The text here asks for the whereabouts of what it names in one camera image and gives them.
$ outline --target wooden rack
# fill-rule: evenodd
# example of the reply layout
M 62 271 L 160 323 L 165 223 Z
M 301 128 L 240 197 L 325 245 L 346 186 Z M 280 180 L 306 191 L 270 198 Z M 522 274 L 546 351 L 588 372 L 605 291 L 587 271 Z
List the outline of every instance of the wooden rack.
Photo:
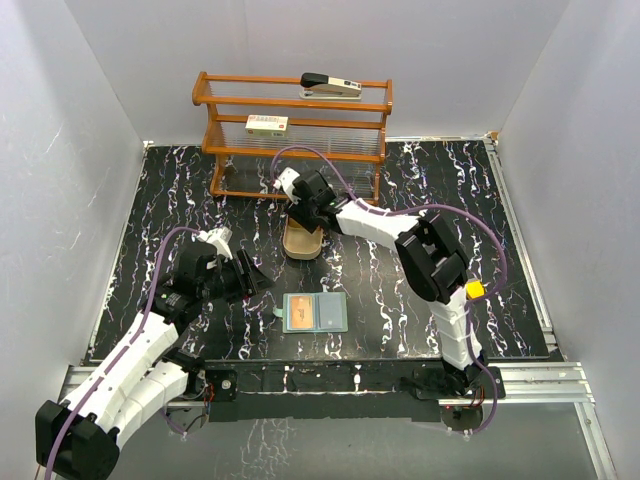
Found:
M 380 166 L 385 159 L 385 128 L 393 105 L 391 80 L 360 82 L 362 100 L 342 102 L 302 99 L 298 95 L 299 83 L 299 78 L 208 75 L 200 72 L 192 99 L 194 105 L 207 106 L 209 118 L 202 151 L 216 156 L 211 194 L 286 198 L 285 195 L 264 191 L 221 188 L 225 166 L 230 155 L 271 158 L 283 147 L 303 144 L 316 148 L 332 161 L 373 164 L 375 176 L 371 200 L 377 204 Z M 236 111 L 231 114 L 221 112 L 229 108 Z M 292 113 L 303 113 L 306 118 L 294 117 Z M 246 135 L 244 124 L 249 114 L 289 117 L 288 136 L 254 138 Z M 287 151 L 282 156 L 313 157 L 302 150 Z

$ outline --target orange card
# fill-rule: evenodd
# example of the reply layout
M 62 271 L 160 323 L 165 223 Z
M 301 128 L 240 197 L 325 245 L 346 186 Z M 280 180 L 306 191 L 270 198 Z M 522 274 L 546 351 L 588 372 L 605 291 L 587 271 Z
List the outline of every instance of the orange card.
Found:
M 311 295 L 289 297 L 289 312 L 292 329 L 313 328 L 313 297 Z

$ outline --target black marble tabletop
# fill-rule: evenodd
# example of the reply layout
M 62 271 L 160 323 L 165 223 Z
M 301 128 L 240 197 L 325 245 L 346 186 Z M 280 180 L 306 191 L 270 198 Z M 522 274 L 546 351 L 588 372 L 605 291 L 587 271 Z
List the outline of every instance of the black marble tabletop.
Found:
M 544 336 L 527 287 L 498 188 L 481 141 L 389 143 L 380 185 L 380 206 L 401 209 L 447 203 L 482 218 L 498 235 L 508 258 L 509 282 L 493 299 L 475 306 L 479 340 L 493 358 L 544 358 Z M 426 304 L 412 293 L 397 257 L 363 239 L 325 233 L 320 257 L 300 262 L 285 256 L 282 235 L 285 203 L 237 197 L 213 198 L 208 192 L 213 158 L 197 147 L 157 147 L 147 152 L 140 184 L 105 309 L 87 360 L 101 360 L 120 340 L 148 288 L 155 254 L 164 235 L 178 225 L 209 230 L 229 226 L 232 250 L 245 248 L 275 287 L 243 303 L 220 301 L 178 341 L 208 360 L 374 360 L 439 357 L 434 321 Z M 315 161 L 296 162 L 318 168 Z M 269 185 L 270 159 L 231 159 L 227 182 Z M 363 196 L 371 170 L 341 164 L 347 181 Z M 471 260 L 471 273 L 492 284 L 497 255 L 469 222 L 446 214 Z M 163 270 L 180 246 L 180 236 Z M 284 334 L 272 314 L 284 293 L 344 291 L 349 331 L 340 334 Z

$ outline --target white wall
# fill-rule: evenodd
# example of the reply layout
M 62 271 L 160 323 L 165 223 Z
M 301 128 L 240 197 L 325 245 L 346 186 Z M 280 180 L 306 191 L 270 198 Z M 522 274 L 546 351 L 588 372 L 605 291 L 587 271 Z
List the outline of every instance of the white wall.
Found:
M 394 80 L 389 135 L 500 129 L 568 0 L 66 0 L 138 135 L 202 142 L 198 72 Z
M 142 146 L 63 0 L 0 2 L 0 477 L 101 308 Z
M 561 347 L 621 478 L 638 478 L 640 4 L 573 0 L 499 151 Z

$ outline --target black and white stapler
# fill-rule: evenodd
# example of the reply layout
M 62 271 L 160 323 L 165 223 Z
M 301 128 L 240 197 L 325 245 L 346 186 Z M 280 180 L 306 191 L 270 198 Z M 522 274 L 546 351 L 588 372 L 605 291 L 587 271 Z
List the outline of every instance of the black and white stapler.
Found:
M 303 73 L 300 77 L 300 98 L 305 100 L 360 101 L 362 85 L 351 80 L 321 73 Z

